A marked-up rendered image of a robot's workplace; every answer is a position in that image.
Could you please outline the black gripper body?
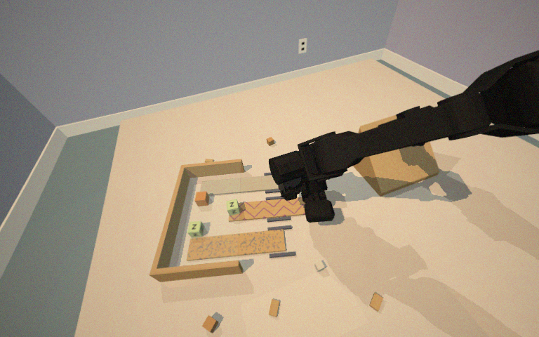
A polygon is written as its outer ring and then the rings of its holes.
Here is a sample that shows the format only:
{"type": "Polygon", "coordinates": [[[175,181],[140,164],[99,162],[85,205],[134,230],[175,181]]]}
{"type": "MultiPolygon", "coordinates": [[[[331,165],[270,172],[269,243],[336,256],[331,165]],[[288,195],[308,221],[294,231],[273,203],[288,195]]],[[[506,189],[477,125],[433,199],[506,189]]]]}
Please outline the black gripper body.
{"type": "Polygon", "coordinates": [[[309,199],[304,205],[306,220],[309,223],[333,220],[335,214],[332,203],[329,200],[324,200],[326,196],[324,190],[327,190],[326,180],[319,182],[317,179],[308,181],[307,174],[302,179],[305,180],[309,199]]]}

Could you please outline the orange strip with purple zigzag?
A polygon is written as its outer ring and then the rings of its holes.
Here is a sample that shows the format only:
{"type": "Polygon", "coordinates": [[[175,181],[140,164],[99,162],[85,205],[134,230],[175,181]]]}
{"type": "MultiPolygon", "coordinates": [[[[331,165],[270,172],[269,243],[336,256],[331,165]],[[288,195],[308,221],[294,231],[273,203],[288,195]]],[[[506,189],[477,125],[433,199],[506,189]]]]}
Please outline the orange strip with purple zigzag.
{"type": "Polygon", "coordinates": [[[302,197],[289,201],[273,199],[243,202],[240,204],[240,220],[301,216],[305,215],[304,205],[302,197]]]}

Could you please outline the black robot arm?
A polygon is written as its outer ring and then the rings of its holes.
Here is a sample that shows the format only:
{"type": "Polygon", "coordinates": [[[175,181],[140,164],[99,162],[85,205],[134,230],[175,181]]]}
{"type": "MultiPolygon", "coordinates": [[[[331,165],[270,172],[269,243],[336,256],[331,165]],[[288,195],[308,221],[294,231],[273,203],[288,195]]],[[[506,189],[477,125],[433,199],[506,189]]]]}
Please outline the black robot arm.
{"type": "Polygon", "coordinates": [[[484,72],[463,93],[437,104],[405,110],[362,133],[330,132],[298,144],[299,151],[269,159],[281,197],[307,195],[305,174],[308,181],[336,178],[364,157],[432,140],[539,134],[539,50],[484,72]]]}

